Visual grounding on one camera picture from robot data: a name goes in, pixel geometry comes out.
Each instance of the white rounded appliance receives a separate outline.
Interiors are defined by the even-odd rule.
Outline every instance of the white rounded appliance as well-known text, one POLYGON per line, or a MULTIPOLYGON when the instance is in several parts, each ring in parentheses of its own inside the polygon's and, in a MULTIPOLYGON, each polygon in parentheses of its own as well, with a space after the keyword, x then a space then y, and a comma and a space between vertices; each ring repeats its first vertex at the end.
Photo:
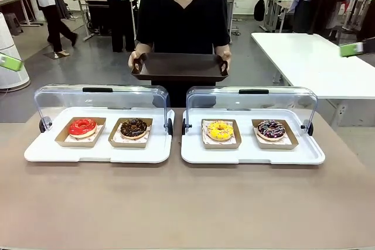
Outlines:
MULTIPOLYGON (((16 59, 21 59, 2 13, 0 13, 0 53, 16 59)), ((29 84, 30 78, 24 66, 22 66, 19 71, 12 71, 0 67, 0 91, 18 90, 29 84)))

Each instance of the tray handle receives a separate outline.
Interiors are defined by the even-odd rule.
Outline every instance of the tray handle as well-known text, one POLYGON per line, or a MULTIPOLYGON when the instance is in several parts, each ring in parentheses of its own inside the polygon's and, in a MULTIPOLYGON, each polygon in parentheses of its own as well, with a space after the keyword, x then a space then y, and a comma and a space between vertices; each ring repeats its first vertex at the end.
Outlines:
POLYGON ((228 75, 228 62, 227 61, 223 61, 221 64, 220 64, 220 72, 223 76, 227 76, 228 75))
POLYGON ((240 95, 268 95, 270 93, 267 89, 245 89, 238 92, 240 95))
POLYGON ((106 88, 106 87, 83 87, 82 92, 84 93, 113 93, 113 89, 106 88))
POLYGON ((133 61, 133 70, 132 70, 132 73, 134 74, 139 74, 141 73, 142 71, 142 62, 140 61, 140 59, 134 59, 133 61))

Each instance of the clear lid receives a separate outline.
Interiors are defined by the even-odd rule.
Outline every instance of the clear lid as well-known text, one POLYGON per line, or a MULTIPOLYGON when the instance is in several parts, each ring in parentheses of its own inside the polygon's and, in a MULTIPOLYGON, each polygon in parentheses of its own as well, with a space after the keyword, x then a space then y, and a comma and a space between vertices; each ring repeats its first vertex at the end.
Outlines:
POLYGON ((186 96, 185 131, 191 128, 189 113, 193 109, 211 108, 228 111, 252 109, 287 109, 295 113, 301 129, 310 133, 318 98, 302 87, 193 87, 186 96))
POLYGON ((41 124, 50 129, 53 120, 64 109, 71 107, 133 109, 164 109, 167 130, 166 101, 168 92, 163 87, 118 85, 47 85, 35 92, 41 124))

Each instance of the red frosted donut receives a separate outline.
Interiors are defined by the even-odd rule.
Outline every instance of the red frosted donut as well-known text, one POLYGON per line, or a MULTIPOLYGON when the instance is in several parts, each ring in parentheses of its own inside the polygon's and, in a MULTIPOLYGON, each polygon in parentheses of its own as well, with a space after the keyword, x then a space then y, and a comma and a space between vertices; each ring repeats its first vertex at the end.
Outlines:
POLYGON ((95 133, 97 124, 95 120, 82 118, 74 121, 69 128, 69 134, 74 138, 86 138, 95 133))

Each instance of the yellow frosted donut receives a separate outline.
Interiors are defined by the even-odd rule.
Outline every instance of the yellow frosted donut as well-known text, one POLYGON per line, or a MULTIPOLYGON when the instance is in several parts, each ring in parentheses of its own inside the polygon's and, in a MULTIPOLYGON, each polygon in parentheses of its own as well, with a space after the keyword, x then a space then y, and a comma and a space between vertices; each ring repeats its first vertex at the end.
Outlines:
POLYGON ((224 121, 214 121, 207 126, 207 133, 216 141, 227 141, 232 138, 233 127, 224 121))

